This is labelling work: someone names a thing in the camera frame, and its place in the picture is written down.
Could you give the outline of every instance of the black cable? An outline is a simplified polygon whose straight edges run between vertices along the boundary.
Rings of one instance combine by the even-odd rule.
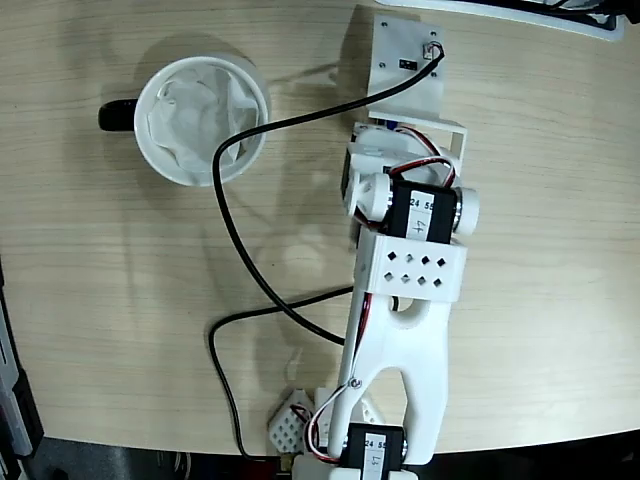
[[[338,345],[344,345],[344,339],[339,337],[327,330],[313,324],[306,318],[304,318],[299,313],[295,312],[291,309],[285,302],[280,298],[280,296],[271,288],[271,285],[267,282],[267,280],[262,276],[258,267],[244,244],[242,243],[242,239],[240,238],[240,234],[236,229],[236,226],[233,222],[233,217],[231,216],[231,212],[229,211],[229,205],[227,204],[227,199],[224,195],[224,189],[222,188],[222,178],[220,177],[220,160],[222,159],[223,153],[232,145],[241,142],[247,138],[253,137],[255,135],[261,135],[263,133],[271,132],[273,130],[278,130],[281,128],[292,127],[294,125],[300,125],[302,123],[313,122],[315,120],[320,120],[322,118],[330,117],[333,115],[338,115],[344,112],[348,112],[350,110],[354,110],[356,108],[364,107],[367,105],[371,105],[372,103],[379,102],[380,100],[384,100],[386,98],[397,95],[398,93],[404,92],[405,90],[413,87],[415,84],[420,82],[422,79],[430,75],[437,67],[438,64],[444,59],[445,54],[442,46],[438,46],[440,50],[440,55],[429,62],[420,72],[415,74],[410,79],[402,82],[395,87],[384,90],[380,93],[376,93],[375,95],[371,95],[370,97],[361,98],[359,100],[354,100],[349,103],[345,103],[342,105],[337,105],[335,107],[327,108],[325,110],[320,110],[318,112],[308,113],[306,115],[300,115],[294,118],[288,118],[286,120],[280,120],[278,122],[272,122],[265,125],[260,125],[255,128],[251,128],[244,132],[240,132],[237,135],[234,135],[231,138],[228,138],[218,147],[216,153],[213,156],[213,162],[211,165],[212,175],[213,175],[213,187],[216,192],[216,198],[218,199],[218,206],[220,207],[220,213],[222,214],[222,219],[227,228],[227,232],[229,233],[229,238],[233,243],[238,255],[242,259],[244,266],[247,268],[255,282],[262,289],[262,291],[269,297],[269,299],[276,304],[280,310],[286,313],[294,322],[300,325],[303,328],[306,328],[312,333],[319,335],[320,337],[329,340]]]
[[[306,307],[308,305],[312,305],[314,303],[322,302],[324,300],[329,300],[331,298],[339,297],[341,295],[346,295],[347,293],[351,293],[353,291],[353,287],[343,287],[337,290],[333,290],[331,292],[323,293],[320,295],[316,295],[311,298],[307,298],[305,300],[300,300],[299,302],[293,302],[287,305],[289,309]],[[220,364],[220,359],[218,358],[218,354],[216,353],[216,343],[215,336],[216,332],[220,330],[225,325],[230,324],[231,322],[235,322],[238,320],[245,320],[247,318],[259,317],[261,315],[269,315],[272,313],[277,313],[281,311],[281,308],[278,306],[268,307],[268,308],[260,308],[258,310],[251,310],[248,312],[242,313],[234,313],[233,315],[229,315],[228,317],[223,318],[215,325],[211,327],[209,330],[209,354],[211,355],[211,360],[213,361],[213,366],[218,373],[218,377],[220,378],[220,383],[222,384],[222,388],[224,389],[224,393],[227,396],[227,402],[229,403],[229,410],[231,411],[231,420],[233,422],[233,434],[236,439],[236,445],[238,446],[238,450],[240,451],[240,455],[242,455],[246,460],[250,461],[267,461],[272,458],[277,457],[259,457],[256,455],[250,455],[244,448],[244,443],[242,442],[242,427],[240,425],[240,415],[238,413],[238,406],[236,405],[235,398],[233,397],[233,392],[231,391],[231,387],[229,386],[229,381],[227,380],[227,376],[222,369],[222,365]]]
[[[494,7],[512,8],[523,12],[537,13],[541,15],[551,15],[555,17],[584,17],[586,15],[623,15],[625,12],[621,8],[615,8],[614,3],[604,0],[600,4],[589,8],[561,8],[565,3],[558,1],[553,5],[533,3],[523,0],[473,0],[472,3],[483,3]]]
[[[560,0],[559,2],[554,3],[553,5],[549,5],[549,8],[555,10],[556,8],[561,8],[569,3],[571,0]]]

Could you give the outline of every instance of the white sticker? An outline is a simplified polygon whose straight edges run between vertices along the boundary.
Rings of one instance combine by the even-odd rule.
[[[433,216],[434,196],[430,193],[411,192],[409,203],[409,220],[407,221],[407,238],[412,240],[427,240],[431,217]]]
[[[382,480],[384,451],[387,437],[377,433],[367,433],[364,437],[364,469],[362,480]]]

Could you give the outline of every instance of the wood grain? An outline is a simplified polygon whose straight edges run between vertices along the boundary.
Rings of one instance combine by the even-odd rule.
[[[265,305],[213,192],[170,184],[99,106],[172,60],[228,51],[269,82],[274,117],[364,92],[375,5],[319,0],[5,0],[0,255],[19,353],[49,436],[235,452],[207,327]],[[609,44],[410,12],[447,32],[444,115],[471,132],[482,215],[450,328],[439,451],[640,428],[640,30]],[[338,185],[353,115],[276,132],[227,188],[285,297],[351,281]],[[305,310],[344,331],[348,298]],[[221,334],[247,448],[287,388],[334,385],[338,348],[283,316]],[[396,375],[373,387],[400,418]]]

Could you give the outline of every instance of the white cup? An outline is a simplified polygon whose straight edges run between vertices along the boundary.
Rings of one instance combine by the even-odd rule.
[[[142,156],[163,177],[180,185],[210,187],[213,185],[211,172],[191,172],[182,169],[171,152],[151,139],[147,120],[149,112],[157,102],[157,94],[167,80],[181,70],[198,65],[212,65],[225,69],[244,82],[244,86],[251,91],[258,105],[258,125],[269,122],[271,100],[266,82],[256,67],[244,58],[220,53],[183,58],[167,65],[151,77],[137,100],[116,100],[103,105],[98,115],[98,123],[102,130],[109,132],[133,130]],[[260,154],[265,141],[265,135],[248,139],[242,154],[233,163],[220,168],[222,181],[232,180],[248,169]]]

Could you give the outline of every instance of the robotic arm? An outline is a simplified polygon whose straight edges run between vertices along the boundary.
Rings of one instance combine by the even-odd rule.
[[[375,22],[369,94],[399,83],[411,74],[404,67],[417,69],[442,48],[435,27],[383,15]],[[398,68],[391,71],[391,64]],[[434,454],[447,402],[449,313],[467,257],[454,235],[472,234],[479,214],[476,192],[461,180],[466,129],[439,119],[443,71],[434,73],[372,105],[375,123],[356,124],[348,145],[342,196],[359,233],[339,386],[309,422],[313,455],[296,458],[294,479],[410,479],[415,476],[401,465],[424,465]],[[438,146],[425,129],[451,134],[449,147]],[[393,311],[393,297],[411,305]],[[388,368],[402,374],[403,425],[351,422],[367,388]],[[314,423],[332,403],[323,453]]]

